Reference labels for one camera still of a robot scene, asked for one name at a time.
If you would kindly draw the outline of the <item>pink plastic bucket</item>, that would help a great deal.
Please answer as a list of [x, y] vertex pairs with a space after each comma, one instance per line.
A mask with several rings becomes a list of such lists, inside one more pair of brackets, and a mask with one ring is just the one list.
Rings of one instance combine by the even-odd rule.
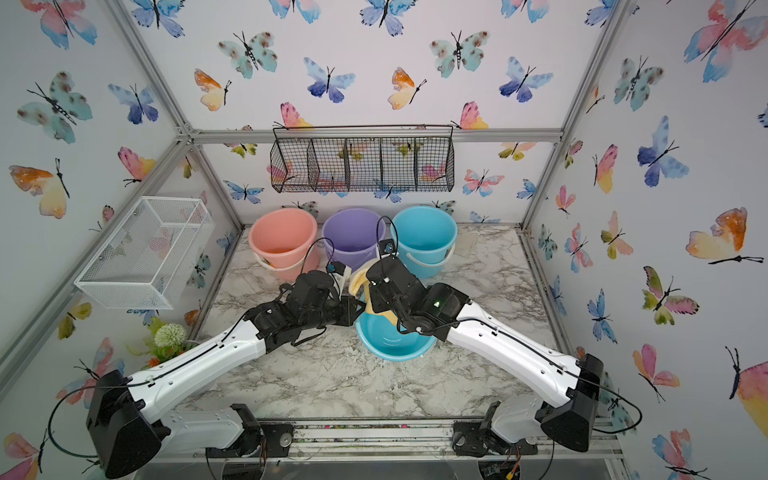
[[307, 211], [281, 208], [259, 218], [248, 243], [256, 262], [279, 280], [293, 283], [320, 263], [318, 224]]

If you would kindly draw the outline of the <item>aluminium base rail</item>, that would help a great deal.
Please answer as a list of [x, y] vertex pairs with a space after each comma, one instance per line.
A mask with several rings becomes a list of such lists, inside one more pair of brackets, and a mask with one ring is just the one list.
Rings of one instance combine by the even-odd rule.
[[265, 452], [244, 461], [415, 460], [622, 460], [614, 435], [597, 434], [585, 452], [569, 450], [546, 436], [512, 444], [494, 436], [478, 417], [438, 419], [285, 420], [260, 423]]

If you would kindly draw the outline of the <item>teal bucket with sticker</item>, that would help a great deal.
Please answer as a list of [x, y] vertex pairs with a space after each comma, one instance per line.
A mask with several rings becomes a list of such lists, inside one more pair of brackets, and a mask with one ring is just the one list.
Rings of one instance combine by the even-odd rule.
[[355, 322], [363, 345], [380, 359], [405, 362], [429, 353], [437, 339], [418, 333], [399, 333], [385, 317], [362, 313]]

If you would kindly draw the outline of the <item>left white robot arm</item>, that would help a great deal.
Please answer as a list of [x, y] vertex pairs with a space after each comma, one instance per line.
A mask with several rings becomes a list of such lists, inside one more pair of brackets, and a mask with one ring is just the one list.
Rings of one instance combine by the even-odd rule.
[[234, 404], [186, 418], [173, 409], [227, 372], [330, 326], [350, 327], [364, 311], [362, 273], [320, 270], [283, 284], [272, 301], [178, 357], [132, 376], [113, 370], [96, 383], [86, 428], [108, 479], [136, 472], [159, 453], [202, 450], [215, 458], [261, 454], [266, 435], [250, 409]]

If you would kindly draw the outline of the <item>purple plastic bucket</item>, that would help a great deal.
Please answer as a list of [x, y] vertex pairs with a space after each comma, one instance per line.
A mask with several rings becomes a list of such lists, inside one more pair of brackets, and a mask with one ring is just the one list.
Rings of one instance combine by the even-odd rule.
[[374, 259], [378, 243], [386, 237], [386, 224], [376, 212], [350, 208], [330, 216], [322, 226], [329, 259], [355, 271]]

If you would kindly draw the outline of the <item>artificial flower pot plant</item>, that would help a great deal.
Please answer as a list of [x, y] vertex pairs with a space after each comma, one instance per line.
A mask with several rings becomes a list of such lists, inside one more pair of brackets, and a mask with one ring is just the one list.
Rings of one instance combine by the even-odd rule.
[[182, 325], [164, 322], [159, 317], [152, 317], [146, 328], [148, 335], [140, 345], [126, 345], [129, 354], [146, 360], [144, 370], [158, 367], [198, 345], [188, 339], [188, 332]]

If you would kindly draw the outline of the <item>white mesh wall basket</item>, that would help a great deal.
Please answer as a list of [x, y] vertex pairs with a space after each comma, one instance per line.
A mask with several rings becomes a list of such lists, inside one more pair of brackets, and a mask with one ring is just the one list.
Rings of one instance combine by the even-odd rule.
[[172, 310], [215, 223], [200, 198], [143, 196], [113, 228], [74, 285], [104, 308]]

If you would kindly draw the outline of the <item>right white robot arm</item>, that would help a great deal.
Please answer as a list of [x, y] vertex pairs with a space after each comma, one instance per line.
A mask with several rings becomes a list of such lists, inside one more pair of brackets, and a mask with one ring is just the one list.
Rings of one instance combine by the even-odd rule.
[[588, 451], [603, 373], [599, 359], [578, 359], [531, 340], [456, 288], [424, 285], [394, 256], [374, 262], [364, 276], [372, 311], [392, 312], [401, 331], [463, 347], [531, 389], [491, 408], [490, 429], [497, 438], [514, 444], [545, 436], [569, 450]]

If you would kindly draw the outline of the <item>cream yellow microfibre cloth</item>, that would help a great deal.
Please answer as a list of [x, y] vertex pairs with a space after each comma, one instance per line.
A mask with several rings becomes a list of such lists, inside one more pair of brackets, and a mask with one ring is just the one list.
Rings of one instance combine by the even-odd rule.
[[374, 315], [375, 317], [386, 319], [393, 326], [396, 326], [398, 318], [393, 311], [387, 310], [381, 313], [376, 313], [373, 310], [373, 305], [370, 299], [370, 281], [367, 279], [367, 272], [375, 263], [375, 260], [370, 260], [352, 273], [349, 280], [348, 292], [355, 297], [357, 297], [360, 292], [363, 292], [365, 296], [365, 312]]

